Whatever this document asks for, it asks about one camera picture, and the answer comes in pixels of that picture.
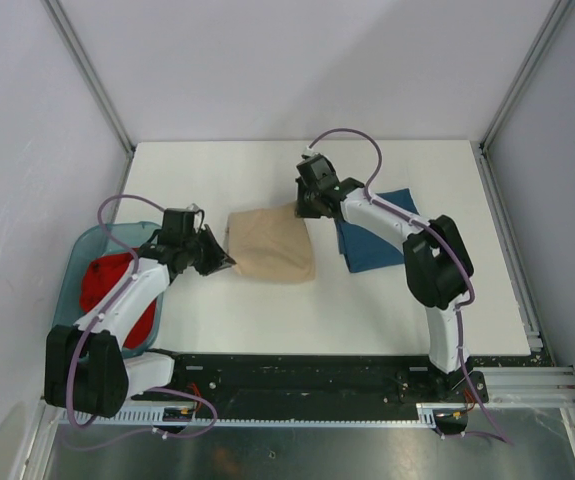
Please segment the beige t shirt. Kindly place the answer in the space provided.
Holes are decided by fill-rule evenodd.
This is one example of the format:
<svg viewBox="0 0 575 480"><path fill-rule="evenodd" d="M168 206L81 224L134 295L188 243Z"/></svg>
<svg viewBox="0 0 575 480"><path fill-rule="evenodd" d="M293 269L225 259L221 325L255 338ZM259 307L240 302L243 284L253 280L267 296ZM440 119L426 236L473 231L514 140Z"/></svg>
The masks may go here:
<svg viewBox="0 0 575 480"><path fill-rule="evenodd" d="M315 279L312 242L294 202L233 212L227 223L227 253L237 274L253 280L301 284Z"/></svg>

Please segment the blue t shirt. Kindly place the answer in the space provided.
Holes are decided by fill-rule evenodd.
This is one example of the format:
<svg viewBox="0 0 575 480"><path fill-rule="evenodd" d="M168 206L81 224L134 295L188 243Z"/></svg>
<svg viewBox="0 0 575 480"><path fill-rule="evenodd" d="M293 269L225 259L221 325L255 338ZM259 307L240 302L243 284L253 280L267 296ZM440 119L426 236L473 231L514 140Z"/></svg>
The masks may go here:
<svg viewBox="0 0 575 480"><path fill-rule="evenodd" d="M351 274L404 264L398 249L368 230L341 221L335 227L339 254Z"/></svg>

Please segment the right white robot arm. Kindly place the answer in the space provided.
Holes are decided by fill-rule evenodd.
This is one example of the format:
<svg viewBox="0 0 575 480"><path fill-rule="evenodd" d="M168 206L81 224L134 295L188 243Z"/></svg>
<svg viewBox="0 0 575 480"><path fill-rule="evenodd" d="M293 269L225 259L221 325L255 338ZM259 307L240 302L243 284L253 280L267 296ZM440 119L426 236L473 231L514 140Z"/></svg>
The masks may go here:
<svg viewBox="0 0 575 480"><path fill-rule="evenodd" d="M473 303L473 264L448 216L428 220L373 194L353 178L308 182L296 179L296 215L332 218L380 237L404 257L406 283L425 307L430 335L429 360L438 370L428 376L430 393L451 401L464 389L458 371L467 358L462 309Z"/></svg>

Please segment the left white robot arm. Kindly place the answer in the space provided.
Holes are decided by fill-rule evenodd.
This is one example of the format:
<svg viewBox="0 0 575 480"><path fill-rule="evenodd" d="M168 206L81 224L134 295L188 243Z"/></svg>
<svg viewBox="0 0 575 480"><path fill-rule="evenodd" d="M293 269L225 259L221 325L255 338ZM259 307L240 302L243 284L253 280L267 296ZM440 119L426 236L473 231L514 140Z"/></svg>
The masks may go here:
<svg viewBox="0 0 575 480"><path fill-rule="evenodd" d="M124 358L122 348L142 314L188 268L208 276L231 268L227 254L208 226L162 241L162 234L131 252L116 285L71 326L56 325L46 340L44 399L66 411L69 422L81 412L90 421L111 418L124 402L155 389L164 398L181 397L188 376L171 356L146 351Z"/></svg>

